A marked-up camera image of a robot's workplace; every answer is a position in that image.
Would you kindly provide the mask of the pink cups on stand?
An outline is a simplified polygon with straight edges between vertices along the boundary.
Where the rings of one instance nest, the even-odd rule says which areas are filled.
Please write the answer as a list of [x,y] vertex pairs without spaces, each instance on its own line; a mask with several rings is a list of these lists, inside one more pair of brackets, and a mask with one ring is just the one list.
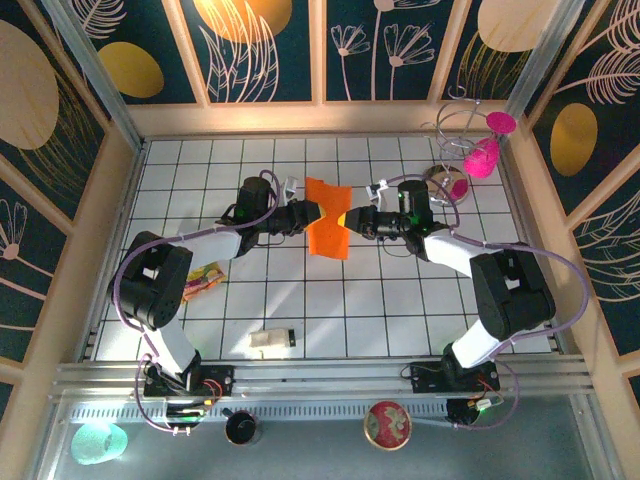
[[500,147],[494,138],[481,139],[465,157],[463,168],[474,178],[487,178],[495,169],[500,159]]

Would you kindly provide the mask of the colourful snack wrapper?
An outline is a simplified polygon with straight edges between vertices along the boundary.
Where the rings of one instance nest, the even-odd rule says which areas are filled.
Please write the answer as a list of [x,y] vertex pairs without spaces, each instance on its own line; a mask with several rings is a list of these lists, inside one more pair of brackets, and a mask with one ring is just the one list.
[[186,303],[226,279],[226,274],[217,262],[212,262],[191,271],[186,279],[182,302]]

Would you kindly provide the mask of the pink felt disc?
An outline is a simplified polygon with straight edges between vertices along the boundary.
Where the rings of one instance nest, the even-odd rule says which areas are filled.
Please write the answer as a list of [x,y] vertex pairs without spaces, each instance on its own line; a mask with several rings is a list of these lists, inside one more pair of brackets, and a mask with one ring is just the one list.
[[508,113],[494,111],[486,115],[486,125],[495,134],[508,135],[516,129],[517,122]]

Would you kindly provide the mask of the white block with black end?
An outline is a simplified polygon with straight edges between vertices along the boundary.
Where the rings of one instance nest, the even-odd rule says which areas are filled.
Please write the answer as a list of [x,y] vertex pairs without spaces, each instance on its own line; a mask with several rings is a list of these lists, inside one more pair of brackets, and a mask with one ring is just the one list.
[[295,330],[291,328],[263,329],[249,335],[249,347],[262,356],[284,358],[296,345]]

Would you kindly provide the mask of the perforated metal strip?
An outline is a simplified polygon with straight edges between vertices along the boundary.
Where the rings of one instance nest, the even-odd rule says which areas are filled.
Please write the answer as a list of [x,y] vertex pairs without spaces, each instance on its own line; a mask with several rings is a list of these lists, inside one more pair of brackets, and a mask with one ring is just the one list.
[[139,410],[133,402],[80,402],[67,413],[71,423],[137,423],[148,415],[157,423],[221,422],[221,411],[246,410],[262,421],[323,421],[362,419],[375,400],[348,401],[222,401],[212,407],[194,407],[186,403],[145,402]]

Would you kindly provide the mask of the black mug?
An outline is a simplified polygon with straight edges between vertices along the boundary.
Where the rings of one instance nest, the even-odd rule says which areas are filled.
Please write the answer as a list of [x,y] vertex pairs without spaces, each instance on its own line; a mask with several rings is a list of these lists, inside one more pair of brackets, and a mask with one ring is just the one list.
[[232,411],[230,408],[223,408],[221,413],[226,419],[224,434],[231,444],[249,446],[260,439],[261,425],[250,412],[246,410]]

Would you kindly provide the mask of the teal plastic cup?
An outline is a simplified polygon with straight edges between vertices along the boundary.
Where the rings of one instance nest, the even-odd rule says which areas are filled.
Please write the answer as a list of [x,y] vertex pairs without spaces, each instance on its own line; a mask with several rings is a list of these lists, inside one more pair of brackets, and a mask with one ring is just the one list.
[[71,456],[80,465],[96,465],[120,457],[128,446],[128,435],[119,426],[96,422],[83,424],[71,440]]

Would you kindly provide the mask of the aluminium side rail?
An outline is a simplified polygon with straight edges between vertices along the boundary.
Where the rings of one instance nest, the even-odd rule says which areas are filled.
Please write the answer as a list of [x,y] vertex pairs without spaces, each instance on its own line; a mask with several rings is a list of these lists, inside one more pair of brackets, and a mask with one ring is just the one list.
[[91,184],[98,187],[90,192],[90,216],[83,252],[95,264],[91,295],[83,316],[83,330],[74,359],[89,361],[97,351],[102,322],[109,308],[109,285],[121,262],[125,249],[130,212],[133,208],[138,182],[141,178],[147,149],[141,146],[128,155],[107,153],[92,175]]
[[[503,141],[501,172],[507,176],[522,240],[532,247],[570,258],[562,243],[553,239],[555,233],[563,230],[560,204],[529,133],[517,130]],[[555,300],[556,315],[551,325],[560,327],[580,305],[580,295],[573,292],[580,288],[579,283],[562,262],[544,255],[537,259]]]

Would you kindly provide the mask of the aluminium front rail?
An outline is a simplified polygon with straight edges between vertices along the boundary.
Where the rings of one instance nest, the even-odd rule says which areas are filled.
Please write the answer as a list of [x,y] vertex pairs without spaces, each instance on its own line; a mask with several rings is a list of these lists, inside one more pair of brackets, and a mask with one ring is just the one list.
[[[413,394],[408,365],[417,357],[329,360],[227,360],[234,368],[231,398],[240,400],[395,399]],[[131,397],[137,363],[61,364],[49,397]],[[591,394],[595,391],[580,355],[514,354],[496,360],[501,394],[524,397]]]

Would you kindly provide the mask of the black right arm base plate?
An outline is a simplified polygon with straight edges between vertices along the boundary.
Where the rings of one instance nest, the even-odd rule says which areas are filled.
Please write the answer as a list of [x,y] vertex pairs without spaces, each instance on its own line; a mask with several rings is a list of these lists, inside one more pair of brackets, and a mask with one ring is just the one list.
[[501,389],[497,368],[492,362],[466,369],[445,358],[437,362],[413,362],[409,367],[414,393],[482,393],[486,385],[496,391]]

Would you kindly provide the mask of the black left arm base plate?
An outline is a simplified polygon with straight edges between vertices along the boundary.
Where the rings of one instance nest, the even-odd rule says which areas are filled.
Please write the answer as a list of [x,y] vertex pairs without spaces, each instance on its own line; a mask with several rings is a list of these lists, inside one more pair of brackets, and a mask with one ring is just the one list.
[[229,397],[234,373],[230,365],[200,365],[175,376],[151,365],[144,369],[143,395],[148,398]]

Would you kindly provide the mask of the aluminium corner post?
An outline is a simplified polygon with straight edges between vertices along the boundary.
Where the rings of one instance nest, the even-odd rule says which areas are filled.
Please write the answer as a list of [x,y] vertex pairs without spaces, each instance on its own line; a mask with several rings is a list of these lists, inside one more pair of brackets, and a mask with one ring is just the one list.
[[516,120],[524,115],[536,89],[544,81],[560,50],[591,0],[558,0],[518,77],[506,103],[506,112]]
[[93,40],[107,40],[117,30],[127,15],[124,0],[41,2],[125,140],[139,152],[141,136],[92,43]]

